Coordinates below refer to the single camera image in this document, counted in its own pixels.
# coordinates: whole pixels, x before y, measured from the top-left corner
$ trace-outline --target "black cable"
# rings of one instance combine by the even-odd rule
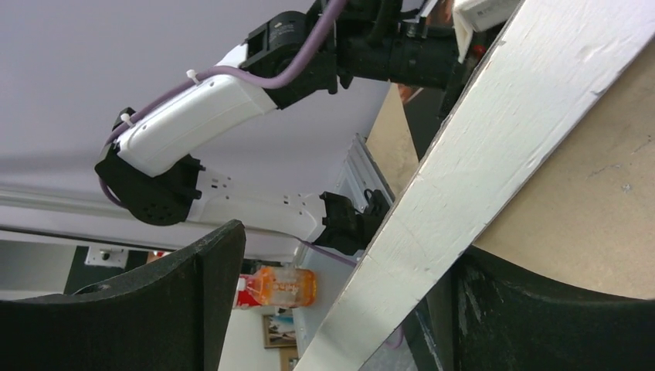
[[[393,21],[394,0],[382,0],[378,16],[375,18],[375,23],[371,32],[366,36],[366,43],[371,46],[377,46],[385,37],[385,33],[389,29],[389,25]]]
[[[366,199],[366,202],[367,202],[367,203],[370,203],[370,202],[371,202],[371,199],[373,198],[373,191],[371,191],[371,190],[368,189],[368,188],[365,189],[365,190],[364,190],[364,198]]]

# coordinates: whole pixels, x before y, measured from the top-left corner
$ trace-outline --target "robotic arm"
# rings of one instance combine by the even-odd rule
[[[389,210],[381,192],[373,191],[369,207],[360,213],[350,199],[334,193],[275,192],[238,183],[189,152],[317,90],[336,94],[338,81],[347,89],[354,77],[446,89],[458,64],[454,31],[404,22],[408,15],[401,7],[402,0],[317,0],[307,13],[283,12],[217,63],[212,69],[218,73],[189,71],[187,84],[146,109],[125,109],[95,167],[105,193],[138,220],[156,226],[238,219],[249,228],[285,233],[344,254],[366,248]],[[286,73],[328,16],[335,20],[322,25],[327,38],[297,77],[261,83],[264,87],[250,82]],[[226,67],[254,79],[233,76],[239,75],[233,71],[222,74]]]

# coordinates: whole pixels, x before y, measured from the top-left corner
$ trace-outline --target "white wooden beam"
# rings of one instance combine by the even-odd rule
[[[654,33],[652,1],[525,1],[296,370],[359,369]]]

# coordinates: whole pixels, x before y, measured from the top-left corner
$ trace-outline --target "black foam padding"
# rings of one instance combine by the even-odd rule
[[[231,221],[77,294],[0,301],[0,369],[216,371],[245,245]]]
[[[471,247],[453,266],[460,371],[655,369],[655,301],[577,288]]]

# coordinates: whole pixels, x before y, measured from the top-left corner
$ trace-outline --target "bottle cap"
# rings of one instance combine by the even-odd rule
[[[236,282],[236,290],[246,290],[246,279],[244,277],[239,277],[239,281]]]

